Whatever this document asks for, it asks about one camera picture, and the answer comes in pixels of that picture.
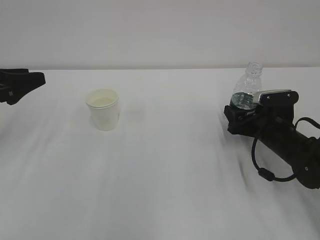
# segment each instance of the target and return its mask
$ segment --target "white backdrop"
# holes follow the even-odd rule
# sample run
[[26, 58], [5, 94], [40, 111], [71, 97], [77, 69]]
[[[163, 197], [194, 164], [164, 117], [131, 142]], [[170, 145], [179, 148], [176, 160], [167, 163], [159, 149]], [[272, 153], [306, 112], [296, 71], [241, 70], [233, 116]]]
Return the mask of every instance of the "white backdrop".
[[0, 67], [320, 66], [319, 0], [1, 0]]

